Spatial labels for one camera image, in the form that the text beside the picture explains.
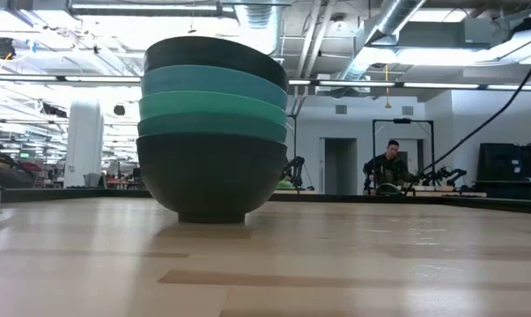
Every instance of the door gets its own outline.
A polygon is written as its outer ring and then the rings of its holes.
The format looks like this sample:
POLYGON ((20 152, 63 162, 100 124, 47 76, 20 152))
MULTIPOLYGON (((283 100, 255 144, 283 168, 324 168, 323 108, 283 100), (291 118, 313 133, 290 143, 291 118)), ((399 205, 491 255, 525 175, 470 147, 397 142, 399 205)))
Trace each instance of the door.
POLYGON ((326 169, 325 169, 325 159, 326 159, 326 139, 321 137, 320 138, 320 159, 318 160, 320 162, 320 171, 318 172, 318 177, 320 177, 320 179, 318 180, 318 193, 320 194, 326 194, 325 192, 325 186, 324 186, 324 179, 325 179, 325 176, 326 176, 326 169))
POLYGON ((358 194, 357 139, 324 139, 324 193, 358 194))
POLYGON ((403 159, 408 164, 408 171, 416 173, 419 169, 418 162, 418 144, 416 139, 395 139, 400 144, 398 152, 399 158, 403 159))

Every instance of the wooden table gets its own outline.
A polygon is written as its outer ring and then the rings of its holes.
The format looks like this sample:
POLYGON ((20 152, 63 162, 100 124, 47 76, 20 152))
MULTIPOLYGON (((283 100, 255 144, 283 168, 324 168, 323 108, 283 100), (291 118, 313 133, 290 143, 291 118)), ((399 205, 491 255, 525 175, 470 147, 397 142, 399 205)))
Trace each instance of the wooden table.
POLYGON ((265 203, 178 224, 154 199, 3 204, 0 317, 531 317, 531 215, 265 203))
POLYGON ((298 192, 296 189, 278 189, 275 191, 275 194, 298 194, 301 195, 317 195, 318 192, 315 190, 300 190, 298 192))
MULTIPOLYGON (((366 191, 363 192, 363 195, 369 195, 366 191)), ((452 192, 452 191, 427 191, 427 190, 417 190, 415 193, 413 191, 408 192, 408 196, 416 196, 416 197, 443 197, 443 196, 459 196, 459 197, 481 197, 486 198, 486 193, 460 193, 460 192, 452 192)))

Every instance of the doorway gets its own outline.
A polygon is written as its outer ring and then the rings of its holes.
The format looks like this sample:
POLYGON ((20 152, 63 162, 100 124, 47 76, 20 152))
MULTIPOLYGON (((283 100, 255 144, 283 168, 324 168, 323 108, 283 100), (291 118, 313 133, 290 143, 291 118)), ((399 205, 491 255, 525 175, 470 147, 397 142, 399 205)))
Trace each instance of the doorway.
POLYGON ((424 140, 395 139, 400 144, 398 157, 408 165, 410 173, 424 169, 424 140))
POLYGON ((357 195, 357 139, 326 138, 324 142, 324 193, 327 195, 357 195))

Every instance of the light green bowl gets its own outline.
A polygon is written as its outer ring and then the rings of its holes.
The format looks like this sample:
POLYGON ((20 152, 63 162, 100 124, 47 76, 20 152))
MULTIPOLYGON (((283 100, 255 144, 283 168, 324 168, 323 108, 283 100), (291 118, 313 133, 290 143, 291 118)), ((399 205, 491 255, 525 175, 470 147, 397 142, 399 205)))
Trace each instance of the light green bowl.
POLYGON ((284 143, 286 127, 246 115, 208 113, 165 114, 138 123, 139 136, 195 133, 253 136, 284 143))
POLYGON ((165 114, 240 114, 282 124, 286 113, 277 106, 248 97, 220 92, 158 92, 140 100, 140 118, 165 114))

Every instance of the white wall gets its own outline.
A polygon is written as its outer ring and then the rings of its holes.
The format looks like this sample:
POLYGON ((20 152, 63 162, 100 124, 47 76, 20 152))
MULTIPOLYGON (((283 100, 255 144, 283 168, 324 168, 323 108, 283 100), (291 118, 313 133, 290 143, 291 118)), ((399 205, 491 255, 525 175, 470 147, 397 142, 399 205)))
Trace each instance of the white wall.
MULTIPOLYGON (((425 103, 425 119, 433 120, 435 134, 435 158, 437 159, 453 146, 453 100, 447 91, 425 103)), ((424 143, 424 166, 431 163, 431 144, 424 143)), ((453 158, 446 158, 439 166, 451 166, 453 158)))
MULTIPOLYGON (((497 112, 513 92, 450 91, 425 103, 428 120, 435 121, 436 158, 497 112)), ((531 143, 531 92, 522 92, 495 121, 471 137, 439 166, 467 170, 466 182, 476 179, 481 143, 531 143)))
MULTIPOLYGON (((356 138, 358 140, 358 188, 363 189, 365 176, 363 164, 372 158, 372 119, 402 118, 402 106, 414 106, 415 116, 411 119, 424 118, 424 104, 415 97, 391 98, 392 108, 386 109, 386 100, 370 98, 343 98, 334 100, 330 97, 308 97, 298 119, 297 155, 306 160, 306 169, 310 173, 312 185, 320 188, 320 138, 356 138), (348 114, 335 114, 335 105, 347 105, 348 114)), ((388 123, 377 135, 377 153, 382 153, 390 138, 426 139, 427 134, 417 125, 395 125, 388 123)), ((292 134, 287 135, 288 158, 292 158, 292 134)), ((310 181, 303 171, 304 186, 310 181)))
MULTIPOLYGON (((512 92, 454 92, 454 142, 490 118, 511 96, 512 92)), ((453 154, 455 166, 467 170, 467 181, 476 179, 481 143, 531 143, 531 92, 521 93, 503 114, 453 154)))

